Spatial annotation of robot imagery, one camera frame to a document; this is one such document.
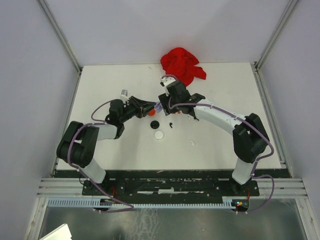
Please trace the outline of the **lilac earbud charging case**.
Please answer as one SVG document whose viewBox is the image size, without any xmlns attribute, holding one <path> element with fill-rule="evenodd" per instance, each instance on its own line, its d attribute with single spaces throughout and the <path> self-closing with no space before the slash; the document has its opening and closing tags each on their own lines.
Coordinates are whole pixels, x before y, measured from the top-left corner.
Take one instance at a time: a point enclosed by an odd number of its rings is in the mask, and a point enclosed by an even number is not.
<svg viewBox="0 0 320 240">
<path fill-rule="evenodd" d="M 156 102 L 154 109 L 156 113 L 160 113 L 163 110 L 163 106 L 160 101 Z"/>
</svg>

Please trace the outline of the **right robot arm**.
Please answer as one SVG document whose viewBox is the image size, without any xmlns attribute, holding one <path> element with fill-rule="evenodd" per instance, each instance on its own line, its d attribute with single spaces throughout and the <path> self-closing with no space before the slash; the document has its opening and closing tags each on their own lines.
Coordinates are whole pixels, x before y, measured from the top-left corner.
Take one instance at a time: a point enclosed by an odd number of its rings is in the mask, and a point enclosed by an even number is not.
<svg viewBox="0 0 320 240">
<path fill-rule="evenodd" d="M 237 161 L 229 189 L 236 196 L 246 192 L 247 182 L 254 176 L 258 161 L 268 157 L 262 156 L 262 153 L 267 147 L 270 147 L 271 154 L 274 153 L 260 117 L 255 113 L 241 115 L 228 111 L 199 93 L 191 95 L 186 86 L 173 77 L 164 76 L 160 85 L 165 93 L 159 95 L 158 99 L 167 116 L 182 112 L 195 120 L 207 121 L 232 136 Z"/>
</svg>

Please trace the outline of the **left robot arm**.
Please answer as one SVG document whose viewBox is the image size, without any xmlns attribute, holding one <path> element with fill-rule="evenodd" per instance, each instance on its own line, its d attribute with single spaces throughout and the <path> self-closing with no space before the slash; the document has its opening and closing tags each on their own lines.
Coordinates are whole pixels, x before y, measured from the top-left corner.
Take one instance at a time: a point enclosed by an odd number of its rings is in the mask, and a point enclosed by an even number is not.
<svg viewBox="0 0 320 240">
<path fill-rule="evenodd" d="M 111 183 L 107 180 L 107 172 L 94 159 L 97 142 L 119 139 L 125 130 L 125 122 L 133 117 L 138 119 L 146 117 L 156 106 L 153 101 L 131 96 L 127 101 L 109 100 L 93 112 L 96 113 L 107 104 L 109 113 L 105 119 L 95 119 L 92 114 L 92 123 L 70 122 L 56 149 L 59 159 L 94 182 L 93 189 L 99 195 L 106 195 L 111 189 Z"/>
</svg>

